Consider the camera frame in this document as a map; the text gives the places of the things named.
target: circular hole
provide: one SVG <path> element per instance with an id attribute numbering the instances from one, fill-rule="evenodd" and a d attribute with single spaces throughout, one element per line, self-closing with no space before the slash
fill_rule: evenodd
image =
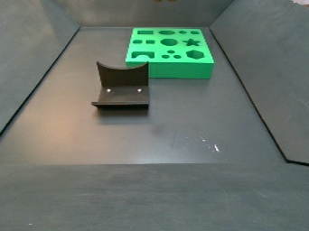
<path id="1" fill-rule="evenodd" d="M 175 46 L 177 45 L 177 41 L 176 40 L 172 40 L 172 39 L 164 39 L 160 41 L 160 43 L 165 46 Z"/>
<path id="2" fill-rule="evenodd" d="M 160 31 L 159 33 L 160 33 L 160 34 L 164 34 L 164 35 L 175 34 L 175 32 L 172 32 L 172 31 Z"/>

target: star-shaped hole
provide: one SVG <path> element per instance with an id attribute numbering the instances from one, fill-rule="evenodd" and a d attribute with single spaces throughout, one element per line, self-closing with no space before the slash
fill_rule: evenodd
<path id="1" fill-rule="evenodd" d="M 196 41 L 196 40 L 192 40 L 192 39 L 188 39 L 187 41 L 184 41 L 187 43 L 187 46 L 199 46 L 199 42 L 200 41 Z"/>

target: hexagonal hole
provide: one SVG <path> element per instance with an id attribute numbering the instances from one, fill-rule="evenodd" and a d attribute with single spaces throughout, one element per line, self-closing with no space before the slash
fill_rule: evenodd
<path id="1" fill-rule="evenodd" d="M 187 57 L 191 58 L 191 59 L 201 59 L 204 57 L 203 53 L 196 51 L 196 50 L 191 50 L 191 51 L 187 51 Z"/>

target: cutout hole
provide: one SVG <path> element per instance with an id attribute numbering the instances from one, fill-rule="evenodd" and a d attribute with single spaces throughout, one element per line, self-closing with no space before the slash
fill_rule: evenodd
<path id="1" fill-rule="evenodd" d="M 149 51 L 134 51 L 130 53 L 130 57 L 134 59 L 138 56 L 147 56 L 149 59 L 155 58 L 155 53 Z"/>
<path id="2" fill-rule="evenodd" d="M 160 41 L 160 43 L 165 46 L 175 46 L 177 45 L 177 41 L 176 40 L 172 40 L 172 39 L 164 39 Z"/>
<path id="3" fill-rule="evenodd" d="M 192 51 L 187 51 L 187 57 L 199 60 L 204 57 L 204 55 L 201 52 L 192 50 Z"/>
<path id="4" fill-rule="evenodd" d="M 147 40 L 145 43 L 147 44 L 155 44 L 155 40 Z"/>
<path id="5" fill-rule="evenodd" d="M 141 40 L 133 40 L 132 43 L 133 44 L 141 44 Z"/>
<path id="6" fill-rule="evenodd" d="M 137 34 L 153 34 L 153 31 L 137 31 Z"/>
<path id="7" fill-rule="evenodd" d="M 164 34 L 164 35 L 175 34 L 175 32 L 172 32 L 172 31 L 160 31 L 159 33 L 160 33 L 160 34 Z"/>

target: gray floor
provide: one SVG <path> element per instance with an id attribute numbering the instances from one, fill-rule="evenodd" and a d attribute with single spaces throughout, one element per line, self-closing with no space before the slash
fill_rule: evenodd
<path id="1" fill-rule="evenodd" d="M 208 30 L 212 78 L 151 79 L 149 110 L 98 111 L 94 62 L 124 67 L 130 29 L 81 28 L 0 138 L 1 163 L 283 163 Z"/>

